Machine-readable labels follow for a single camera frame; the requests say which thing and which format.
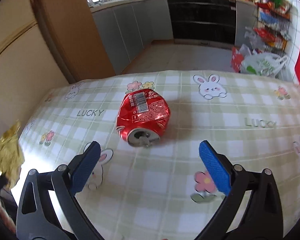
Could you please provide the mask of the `gold foil wrapper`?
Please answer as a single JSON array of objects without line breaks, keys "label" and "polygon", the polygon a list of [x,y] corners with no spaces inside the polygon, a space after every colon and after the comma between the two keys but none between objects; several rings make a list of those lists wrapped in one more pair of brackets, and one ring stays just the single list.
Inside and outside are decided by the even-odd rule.
[{"label": "gold foil wrapper", "polygon": [[0,138],[0,173],[7,179],[6,187],[9,189],[17,184],[25,161],[19,145],[20,127],[21,122],[17,120]]}]

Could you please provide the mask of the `crushed red soda can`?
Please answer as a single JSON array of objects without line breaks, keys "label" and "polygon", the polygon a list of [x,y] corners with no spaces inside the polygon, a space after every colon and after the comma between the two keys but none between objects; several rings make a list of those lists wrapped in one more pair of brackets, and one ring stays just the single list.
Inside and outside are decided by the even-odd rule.
[{"label": "crushed red soda can", "polygon": [[171,116],[165,99],[152,89],[127,94],[116,119],[120,138],[133,147],[148,147],[165,133]]}]

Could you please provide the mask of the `grey lower kitchen cabinets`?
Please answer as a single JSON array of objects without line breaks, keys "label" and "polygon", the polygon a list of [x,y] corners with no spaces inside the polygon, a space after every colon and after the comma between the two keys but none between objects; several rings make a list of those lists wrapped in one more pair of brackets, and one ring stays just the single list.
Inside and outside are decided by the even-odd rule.
[{"label": "grey lower kitchen cabinets", "polygon": [[167,0],[125,0],[91,9],[102,44],[121,74],[153,41],[172,41]]}]

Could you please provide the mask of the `green checkered bunny tablecloth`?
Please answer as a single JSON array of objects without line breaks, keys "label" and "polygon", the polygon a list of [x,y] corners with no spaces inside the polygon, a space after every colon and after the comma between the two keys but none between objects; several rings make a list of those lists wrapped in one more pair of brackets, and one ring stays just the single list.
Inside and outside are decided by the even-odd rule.
[{"label": "green checkered bunny tablecloth", "polygon": [[[132,147],[116,131],[125,95],[150,88],[171,116],[159,142]],[[207,140],[248,171],[273,172],[283,231],[300,218],[300,86],[268,77],[166,71],[85,80],[44,96],[20,137],[25,156],[12,194],[27,173],[53,171],[92,141],[102,156],[76,195],[105,239],[194,239],[222,195],[199,157]]]}]

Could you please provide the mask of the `beige two-door refrigerator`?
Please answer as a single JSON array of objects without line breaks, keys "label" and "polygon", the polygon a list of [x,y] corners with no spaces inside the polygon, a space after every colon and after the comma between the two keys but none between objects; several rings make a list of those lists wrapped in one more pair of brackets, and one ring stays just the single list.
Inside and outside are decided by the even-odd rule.
[{"label": "beige two-door refrigerator", "polygon": [[25,126],[51,89],[68,84],[39,29],[30,0],[0,1],[0,137]]}]

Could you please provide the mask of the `white plastic shopping bag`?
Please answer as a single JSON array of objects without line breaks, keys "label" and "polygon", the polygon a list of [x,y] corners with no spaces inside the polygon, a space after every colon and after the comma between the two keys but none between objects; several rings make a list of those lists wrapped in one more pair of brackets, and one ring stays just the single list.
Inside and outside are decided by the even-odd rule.
[{"label": "white plastic shopping bag", "polygon": [[283,69],[288,61],[288,56],[280,56],[274,53],[260,53],[244,58],[240,65],[240,71],[244,74],[275,77]]}]

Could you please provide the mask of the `black oven range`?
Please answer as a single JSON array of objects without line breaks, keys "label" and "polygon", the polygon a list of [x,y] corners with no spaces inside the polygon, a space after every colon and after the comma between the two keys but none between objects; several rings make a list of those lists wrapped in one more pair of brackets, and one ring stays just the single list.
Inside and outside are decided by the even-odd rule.
[{"label": "black oven range", "polygon": [[236,0],[167,0],[173,37],[235,44]]}]

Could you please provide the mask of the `wooden door frame pillar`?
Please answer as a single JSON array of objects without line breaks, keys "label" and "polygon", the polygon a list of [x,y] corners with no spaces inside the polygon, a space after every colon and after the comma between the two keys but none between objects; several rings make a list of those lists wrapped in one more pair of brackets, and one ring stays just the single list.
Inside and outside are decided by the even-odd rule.
[{"label": "wooden door frame pillar", "polygon": [[44,40],[68,83],[115,75],[87,0],[30,0]]}]

